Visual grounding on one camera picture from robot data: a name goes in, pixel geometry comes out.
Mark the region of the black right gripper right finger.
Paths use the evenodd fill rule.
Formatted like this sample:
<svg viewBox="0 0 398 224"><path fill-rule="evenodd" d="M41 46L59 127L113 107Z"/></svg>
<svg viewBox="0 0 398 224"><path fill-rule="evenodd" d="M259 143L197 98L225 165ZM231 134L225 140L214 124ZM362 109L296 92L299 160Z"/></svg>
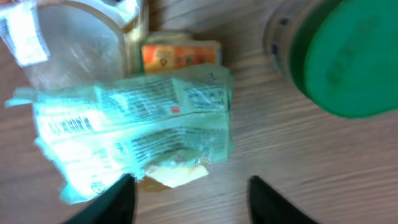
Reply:
<svg viewBox="0 0 398 224"><path fill-rule="evenodd" d="M318 224L256 175L248 180L247 202L253 224Z"/></svg>

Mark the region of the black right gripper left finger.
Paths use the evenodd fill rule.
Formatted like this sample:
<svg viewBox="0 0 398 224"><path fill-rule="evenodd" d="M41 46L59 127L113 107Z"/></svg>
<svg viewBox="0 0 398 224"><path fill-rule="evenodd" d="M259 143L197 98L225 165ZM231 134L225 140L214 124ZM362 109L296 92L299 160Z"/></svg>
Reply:
<svg viewBox="0 0 398 224"><path fill-rule="evenodd" d="M135 207L135 178L126 174L64 224L132 224Z"/></svg>

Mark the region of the mint green wipes pack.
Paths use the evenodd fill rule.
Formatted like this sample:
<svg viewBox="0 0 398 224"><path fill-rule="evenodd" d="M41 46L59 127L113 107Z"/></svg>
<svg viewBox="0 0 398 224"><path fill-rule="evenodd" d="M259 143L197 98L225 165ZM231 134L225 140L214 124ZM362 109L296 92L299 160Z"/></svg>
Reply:
<svg viewBox="0 0 398 224"><path fill-rule="evenodd" d="M123 175L168 187L207 175L233 150L233 76L215 64L52 91L18 88L5 105L31 105L36 145L64 176L60 198L92 200Z"/></svg>

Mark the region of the orange tissue pack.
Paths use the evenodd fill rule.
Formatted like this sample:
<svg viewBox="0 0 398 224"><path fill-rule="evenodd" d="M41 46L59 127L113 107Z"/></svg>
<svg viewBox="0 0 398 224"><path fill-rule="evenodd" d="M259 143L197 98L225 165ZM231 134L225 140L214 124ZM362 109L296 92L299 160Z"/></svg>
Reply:
<svg viewBox="0 0 398 224"><path fill-rule="evenodd" d="M216 40L195 40L188 32L157 31L141 45L145 73L159 73L203 63L221 63L221 44Z"/></svg>

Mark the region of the green lid jar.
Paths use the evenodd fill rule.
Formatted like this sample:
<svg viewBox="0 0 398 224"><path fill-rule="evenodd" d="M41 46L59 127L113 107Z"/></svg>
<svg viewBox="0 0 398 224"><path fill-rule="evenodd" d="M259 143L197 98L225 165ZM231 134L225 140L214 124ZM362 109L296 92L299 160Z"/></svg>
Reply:
<svg viewBox="0 0 398 224"><path fill-rule="evenodd" d="M397 109L397 0L283 1L263 43L280 74L333 115Z"/></svg>

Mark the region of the beige snack pouch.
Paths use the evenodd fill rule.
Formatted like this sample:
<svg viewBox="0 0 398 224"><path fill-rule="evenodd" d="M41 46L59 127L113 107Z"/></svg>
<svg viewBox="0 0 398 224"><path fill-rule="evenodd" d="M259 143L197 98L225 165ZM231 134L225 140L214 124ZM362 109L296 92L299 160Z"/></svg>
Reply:
<svg viewBox="0 0 398 224"><path fill-rule="evenodd" d="M1 1L1 38L36 89L110 82L142 71L145 0Z"/></svg>

